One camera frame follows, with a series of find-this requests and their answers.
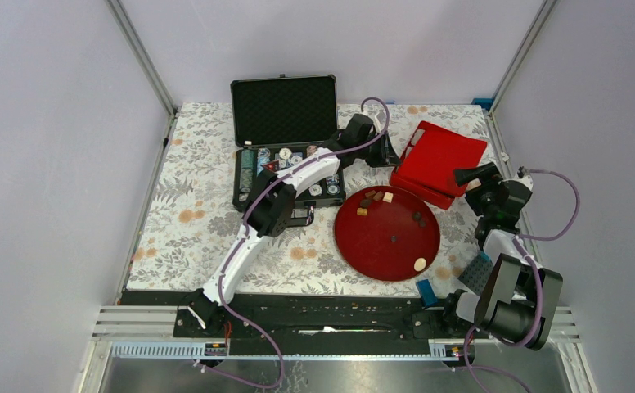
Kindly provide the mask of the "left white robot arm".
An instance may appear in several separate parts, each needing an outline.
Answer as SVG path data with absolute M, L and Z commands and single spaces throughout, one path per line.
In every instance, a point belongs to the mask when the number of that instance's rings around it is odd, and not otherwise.
M 211 278 L 196 291 L 198 297 L 187 305 L 193 326 L 207 337 L 220 333 L 224 315 L 219 309 L 230 303 L 240 278 L 271 237 L 287 228 L 296 197 L 318 181 L 337 174 L 356 160 L 371 167 L 383 167 L 386 155 L 371 154 L 374 146 L 389 137 L 390 113 L 381 123 L 366 111 L 353 115 L 345 129 L 338 130 L 317 150 L 289 169 L 258 175 L 247 197 L 241 225 L 234 242 Z

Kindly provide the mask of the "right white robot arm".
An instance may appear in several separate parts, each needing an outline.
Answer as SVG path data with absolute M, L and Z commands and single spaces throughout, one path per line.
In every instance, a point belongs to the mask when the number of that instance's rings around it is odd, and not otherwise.
M 560 274 L 538 266 L 517 226 L 533 195 L 526 170 L 505 179 L 495 164 L 454 169 L 465 199 L 479 220 L 475 238 L 491 270 L 480 291 L 457 290 L 444 303 L 440 327 L 460 337 L 472 324 L 510 346 L 540 350 L 546 343 L 563 284 Z

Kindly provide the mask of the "red chocolate box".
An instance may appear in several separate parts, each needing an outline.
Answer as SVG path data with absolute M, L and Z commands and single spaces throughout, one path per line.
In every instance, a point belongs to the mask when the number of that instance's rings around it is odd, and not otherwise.
M 453 141 L 451 131 L 420 122 L 403 149 L 401 165 L 390 175 L 390 185 L 448 209 L 458 197 L 453 178 Z

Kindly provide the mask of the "red square box lid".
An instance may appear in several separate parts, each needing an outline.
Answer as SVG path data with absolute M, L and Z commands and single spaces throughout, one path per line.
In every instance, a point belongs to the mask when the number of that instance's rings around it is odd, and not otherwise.
M 487 146 L 486 141 L 468 138 L 432 124 L 422 131 L 397 174 L 437 192 L 459 197 L 466 188 L 455 184 L 453 171 L 477 167 Z

